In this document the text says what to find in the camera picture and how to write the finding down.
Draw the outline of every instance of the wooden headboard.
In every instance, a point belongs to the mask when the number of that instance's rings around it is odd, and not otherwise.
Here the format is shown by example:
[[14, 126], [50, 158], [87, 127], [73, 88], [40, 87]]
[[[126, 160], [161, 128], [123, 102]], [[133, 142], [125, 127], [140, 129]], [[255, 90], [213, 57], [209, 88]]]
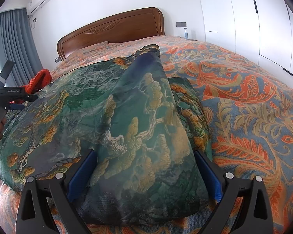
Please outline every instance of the wooden headboard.
[[64, 36], [57, 44], [62, 60], [75, 50], [103, 41], [122, 43], [164, 35], [164, 17], [157, 8], [127, 11], [83, 26]]

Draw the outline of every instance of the electrical socket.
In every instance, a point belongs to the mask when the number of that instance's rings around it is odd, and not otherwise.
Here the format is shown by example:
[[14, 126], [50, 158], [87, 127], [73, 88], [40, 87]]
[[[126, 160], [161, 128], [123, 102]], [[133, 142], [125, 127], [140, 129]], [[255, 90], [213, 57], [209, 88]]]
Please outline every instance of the electrical socket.
[[176, 27], [186, 27], [186, 22], [176, 22]]
[[60, 56], [58, 58], [55, 58], [55, 63], [58, 63], [59, 61], [61, 61]]

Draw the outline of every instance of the white wardrobe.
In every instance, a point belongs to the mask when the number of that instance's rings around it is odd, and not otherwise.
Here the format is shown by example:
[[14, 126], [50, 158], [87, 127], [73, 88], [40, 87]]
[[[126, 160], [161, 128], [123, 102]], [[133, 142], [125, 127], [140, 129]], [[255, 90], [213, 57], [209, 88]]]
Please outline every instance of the white wardrobe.
[[201, 0], [206, 41], [245, 56], [293, 88], [293, 13], [284, 0]]

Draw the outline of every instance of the red cloth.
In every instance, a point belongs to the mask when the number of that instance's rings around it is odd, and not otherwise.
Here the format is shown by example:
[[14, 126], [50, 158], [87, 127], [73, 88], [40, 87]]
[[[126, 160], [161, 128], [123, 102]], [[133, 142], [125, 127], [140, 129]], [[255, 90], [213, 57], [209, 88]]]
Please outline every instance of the red cloth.
[[[27, 94], [34, 94], [35, 92], [43, 89], [46, 85], [50, 84], [52, 81], [51, 74], [49, 70], [42, 69], [37, 75], [31, 79], [28, 85], [25, 85], [25, 91]], [[15, 101], [15, 104], [22, 104], [23, 100]]]

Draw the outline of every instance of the bottle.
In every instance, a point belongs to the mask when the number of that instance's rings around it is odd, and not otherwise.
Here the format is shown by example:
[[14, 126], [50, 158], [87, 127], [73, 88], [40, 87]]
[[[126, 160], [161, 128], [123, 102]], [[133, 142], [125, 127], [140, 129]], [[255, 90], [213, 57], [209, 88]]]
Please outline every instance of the bottle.
[[184, 29], [184, 37], [185, 37], [186, 40], [189, 39], [188, 32], [187, 32], [186, 28]]

